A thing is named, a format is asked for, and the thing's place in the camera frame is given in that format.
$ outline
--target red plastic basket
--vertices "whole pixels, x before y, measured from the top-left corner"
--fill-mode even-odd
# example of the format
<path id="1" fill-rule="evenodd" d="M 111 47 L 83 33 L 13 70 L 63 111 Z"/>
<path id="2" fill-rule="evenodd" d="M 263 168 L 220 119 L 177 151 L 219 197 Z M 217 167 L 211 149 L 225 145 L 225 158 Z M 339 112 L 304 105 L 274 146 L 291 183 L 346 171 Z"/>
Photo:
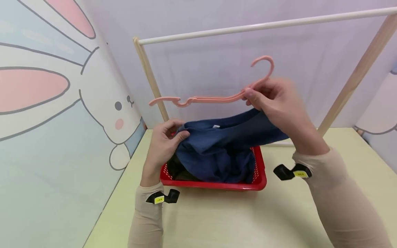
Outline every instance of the red plastic basket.
<path id="1" fill-rule="evenodd" d="M 163 165 L 160 173 L 160 180 L 166 186 L 176 187 L 193 187 L 193 188 L 217 188 L 227 190 L 262 190 L 265 188 L 267 180 L 265 173 L 265 164 L 263 162 L 262 152 L 260 147 L 251 147 L 255 157 L 255 170 L 254 179 L 251 184 L 245 183 L 206 183 L 206 182 L 193 182 L 193 181 L 177 181 L 172 180 L 168 173 L 167 163 Z"/>

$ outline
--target hand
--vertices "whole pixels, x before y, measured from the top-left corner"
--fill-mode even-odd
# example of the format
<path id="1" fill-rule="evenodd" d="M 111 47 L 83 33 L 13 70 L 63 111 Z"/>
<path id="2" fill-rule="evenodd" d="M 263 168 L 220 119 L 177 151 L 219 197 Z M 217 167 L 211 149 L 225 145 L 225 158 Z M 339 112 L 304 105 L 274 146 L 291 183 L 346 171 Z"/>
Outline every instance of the hand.
<path id="1" fill-rule="evenodd" d="M 183 121 L 172 119 L 153 129 L 146 161 L 143 166 L 141 186 L 150 187 L 160 181 L 160 170 L 175 153 L 179 143 L 189 137 L 188 131 L 182 131 L 172 137 L 172 133 L 183 125 Z"/>
<path id="2" fill-rule="evenodd" d="M 263 110 L 271 123 L 288 135 L 297 152 L 320 155 L 329 151 L 306 112 L 301 96 L 292 81 L 268 79 L 253 89 L 244 89 L 246 105 Z"/>

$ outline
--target white horizontal rod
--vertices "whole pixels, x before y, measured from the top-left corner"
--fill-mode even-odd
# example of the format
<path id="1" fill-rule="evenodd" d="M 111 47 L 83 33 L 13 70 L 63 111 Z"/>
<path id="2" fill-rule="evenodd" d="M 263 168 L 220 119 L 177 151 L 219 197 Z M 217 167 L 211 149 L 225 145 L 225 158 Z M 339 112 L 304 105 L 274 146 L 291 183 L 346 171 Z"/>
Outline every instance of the white horizontal rod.
<path id="1" fill-rule="evenodd" d="M 348 13 L 341 13 L 334 15 L 306 17 L 306 18 L 285 20 L 285 21 L 273 21 L 267 23 L 238 26 L 238 27 L 227 27 L 223 29 L 213 29 L 213 30 L 185 33 L 179 35 L 168 35 L 168 36 L 162 36 L 156 38 L 143 39 L 139 41 L 139 44 L 146 45 L 146 44 L 162 43 L 162 42 L 168 42 L 174 40 L 186 40 L 192 38 L 241 33 L 241 32 L 263 30 L 263 29 L 276 29 L 280 27 L 291 27 L 291 26 L 299 26 L 299 25 L 307 25 L 307 24 L 315 24 L 315 23 L 325 23 L 325 22 L 343 21 L 343 20 L 359 19 L 366 17 L 384 16 L 395 13 L 397 13 L 397 7 L 375 9 L 375 10 L 363 10 L 363 11 L 348 12 Z"/>

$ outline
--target white clothing rack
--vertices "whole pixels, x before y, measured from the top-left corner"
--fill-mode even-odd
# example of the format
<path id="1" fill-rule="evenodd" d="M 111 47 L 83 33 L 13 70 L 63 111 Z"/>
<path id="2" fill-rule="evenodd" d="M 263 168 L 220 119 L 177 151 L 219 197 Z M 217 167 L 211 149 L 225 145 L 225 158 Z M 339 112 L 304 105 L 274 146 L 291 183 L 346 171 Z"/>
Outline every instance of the white clothing rack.
<path id="1" fill-rule="evenodd" d="M 155 43 L 162 43 L 162 42 L 175 41 L 175 40 L 186 40 L 192 38 L 208 37 L 214 35 L 226 35 L 226 34 L 241 33 L 241 32 L 263 30 L 263 29 L 277 29 L 280 27 L 292 27 L 292 26 L 300 26 L 300 25 L 315 24 L 315 23 L 325 23 L 325 22 L 333 22 L 333 21 L 360 19 L 366 17 L 385 16 L 395 13 L 397 13 L 397 7 L 375 9 L 375 10 L 363 10 L 363 11 L 348 12 L 348 13 L 341 13 L 334 15 L 306 17 L 306 18 L 292 19 L 285 21 L 273 21 L 267 23 L 238 26 L 238 27 L 227 27 L 224 29 L 213 29 L 213 30 L 185 33 L 179 35 L 168 35 L 168 36 L 139 40 L 139 44 L 147 45 L 147 44 L 155 44 Z"/>
<path id="2" fill-rule="evenodd" d="M 291 26 L 343 21 L 343 20 L 360 19 L 360 18 L 375 17 L 375 16 L 386 16 L 386 15 L 388 17 L 382 23 L 375 37 L 372 39 L 371 44 L 368 46 L 367 50 L 361 57 L 356 68 L 350 75 L 345 86 L 339 93 L 338 97 L 336 98 L 335 102 L 333 103 L 332 107 L 330 108 L 324 120 L 322 121 L 320 127 L 318 128 L 318 132 L 321 135 L 324 135 L 326 131 L 331 127 L 332 122 L 340 113 L 346 102 L 349 100 L 350 96 L 353 94 L 354 90 L 360 84 L 364 76 L 367 74 L 368 70 L 371 68 L 372 64 L 375 62 L 375 60 L 377 59 L 383 48 L 386 46 L 387 42 L 390 40 L 390 38 L 393 36 L 394 32 L 396 31 L 397 7 L 340 13 L 334 15 L 322 15 L 316 17 L 306 17 L 306 18 L 292 19 L 285 21 L 274 21 L 268 23 L 260 23 L 260 24 L 238 26 L 238 27 L 228 27 L 223 29 L 213 29 L 213 30 L 185 33 L 179 35 L 169 35 L 169 36 L 149 38 L 143 40 L 139 40 L 138 37 L 135 37 L 133 41 L 134 41 L 135 49 L 137 50 L 137 53 L 141 60 L 143 69 L 145 70 L 146 77 L 149 81 L 150 87 L 154 94 L 154 97 L 158 98 L 161 97 L 161 93 L 158 89 L 156 79 L 154 78 L 153 71 L 150 66 L 149 59 L 147 58 L 145 49 L 143 48 L 143 45 L 169 42 L 175 40 L 185 40 L 191 38 L 208 37 L 214 35 L 225 35 L 225 34 L 248 32 L 248 31 L 263 30 L 263 29 L 275 29 L 281 27 L 291 27 Z M 167 121 L 169 117 L 164 103 L 158 102 L 157 105 L 160 109 L 164 121 Z M 278 142 L 276 142 L 274 144 L 292 145 L 292 143 L 290 142 L 280 142 L 279 144 Z"/>

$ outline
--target pink rabbit ear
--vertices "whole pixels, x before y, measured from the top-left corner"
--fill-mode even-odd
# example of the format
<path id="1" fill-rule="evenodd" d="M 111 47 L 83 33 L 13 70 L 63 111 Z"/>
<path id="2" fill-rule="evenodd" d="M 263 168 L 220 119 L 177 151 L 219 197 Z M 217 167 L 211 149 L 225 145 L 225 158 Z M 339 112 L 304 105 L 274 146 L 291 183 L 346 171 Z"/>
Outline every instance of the pink rabbit ear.
<path id="1" fill-rule="evenodd" d="M 69 88 L 64 76 L 37 68 L 0 68 L 0 115 L 49 102 Z"/>
<path id="2" fill-rule="evenodd" d="M 45 0 L 75 29 L 90 39 L 95 38 L 95 31 L 90 21 L 74 0 Z"/>

